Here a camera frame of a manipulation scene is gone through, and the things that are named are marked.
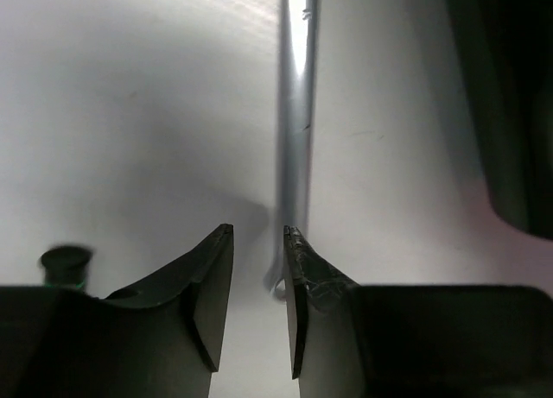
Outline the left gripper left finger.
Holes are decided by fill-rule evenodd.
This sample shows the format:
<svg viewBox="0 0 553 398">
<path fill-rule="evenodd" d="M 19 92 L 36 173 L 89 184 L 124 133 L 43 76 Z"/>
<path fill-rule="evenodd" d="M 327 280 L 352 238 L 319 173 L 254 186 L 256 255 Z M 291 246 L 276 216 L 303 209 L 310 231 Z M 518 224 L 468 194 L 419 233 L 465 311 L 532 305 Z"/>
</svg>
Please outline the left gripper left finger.
<svg viewBox="0 0 553 398">
<path fill-rule="evenodd" d="M 2 396 L 208 396 L 233 251 L 233 228 L 222 224 L 106 298 L 44 284 L 2 287 Z"/>
</svg>

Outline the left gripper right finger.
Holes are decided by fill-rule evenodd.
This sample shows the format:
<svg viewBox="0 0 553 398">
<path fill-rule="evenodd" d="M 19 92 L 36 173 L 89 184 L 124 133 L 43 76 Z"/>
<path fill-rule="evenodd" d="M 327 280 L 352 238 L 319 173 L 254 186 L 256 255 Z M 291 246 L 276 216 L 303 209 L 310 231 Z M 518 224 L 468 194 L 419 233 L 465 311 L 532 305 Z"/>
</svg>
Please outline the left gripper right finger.
<svg viewBox="0 0 553 398">
<path fill-rule="evenodd" d="M 361 285 L 283 231 L 303 397 L 549 397 L 552 300 L 509 285 Z"/>
</svg>

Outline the silver combination wrench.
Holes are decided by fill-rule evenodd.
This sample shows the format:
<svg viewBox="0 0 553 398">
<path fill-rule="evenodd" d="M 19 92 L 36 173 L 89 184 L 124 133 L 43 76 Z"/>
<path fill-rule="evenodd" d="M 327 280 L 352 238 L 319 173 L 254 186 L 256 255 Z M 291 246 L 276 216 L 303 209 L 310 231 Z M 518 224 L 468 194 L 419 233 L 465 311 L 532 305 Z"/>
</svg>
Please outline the silver combination wrench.
<svg viewBox="0 0 553 398">
<path fill-rule="evenodd" d="M 320 0 L 280 0 L 276 117 L 275 256 L 264 277 L 285 301 L 283 228 L 308 230 Z"/>
</svg>

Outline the black drawer cabinet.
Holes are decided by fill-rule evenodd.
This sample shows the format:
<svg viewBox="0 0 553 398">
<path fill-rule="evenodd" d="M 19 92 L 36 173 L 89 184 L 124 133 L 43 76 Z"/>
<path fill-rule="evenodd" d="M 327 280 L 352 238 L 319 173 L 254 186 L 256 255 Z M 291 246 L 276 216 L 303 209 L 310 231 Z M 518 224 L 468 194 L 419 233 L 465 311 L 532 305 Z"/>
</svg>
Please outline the black drawer cabinet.
<svg viewBox="0 0 553 398">
<path fill-rule="evenodd" d="M 445 0 L 493 210 L 552 238 L 552 0 Z"/>
</svg>

